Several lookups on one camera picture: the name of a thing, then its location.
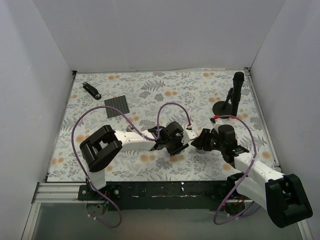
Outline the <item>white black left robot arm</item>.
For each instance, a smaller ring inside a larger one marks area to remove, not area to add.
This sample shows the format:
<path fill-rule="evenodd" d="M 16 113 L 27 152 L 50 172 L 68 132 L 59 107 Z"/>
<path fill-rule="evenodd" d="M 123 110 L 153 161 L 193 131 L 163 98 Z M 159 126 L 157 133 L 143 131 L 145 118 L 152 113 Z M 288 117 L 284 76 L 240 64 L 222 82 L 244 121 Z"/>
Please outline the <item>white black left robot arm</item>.
<path fill-rule="evenodd" d="M 133 127 L 127 132 L 112 129 L 104 125 L 80 144 L 80 151 L 86 162 L 89 182 L 89 194 L 95 200 L 106 196 L 105 168 L 118 153 L 127 151 L 160 151 L 166 149 L 170 156 L 175 156 L 197 138 L 192 129 L 184 129 L 176 121 L 168 126 L 149 128 L 139 135 Z"/>

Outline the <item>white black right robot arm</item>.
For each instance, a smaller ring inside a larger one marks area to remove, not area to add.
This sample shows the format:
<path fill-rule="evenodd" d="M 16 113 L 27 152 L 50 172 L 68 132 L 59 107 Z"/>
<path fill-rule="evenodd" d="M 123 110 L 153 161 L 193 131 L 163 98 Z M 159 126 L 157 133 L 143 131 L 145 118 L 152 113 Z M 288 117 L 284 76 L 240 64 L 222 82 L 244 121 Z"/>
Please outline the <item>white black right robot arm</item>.
<path fill-rule="evenodd" d="M 217 129 L 204 128 L 191 145 L 198 150 L 219 151 L 223 159 L 243 173 L 240 179 L 230 176 L 226 186 L 227 195 L 237 199 L 244 195 L 264 208 L 271 221 L 284 228 L 311 218 L 313 210 L 300 178 L 285 175 L 259 160 L 249 150 L 240 146 L 231 125 Z"/>

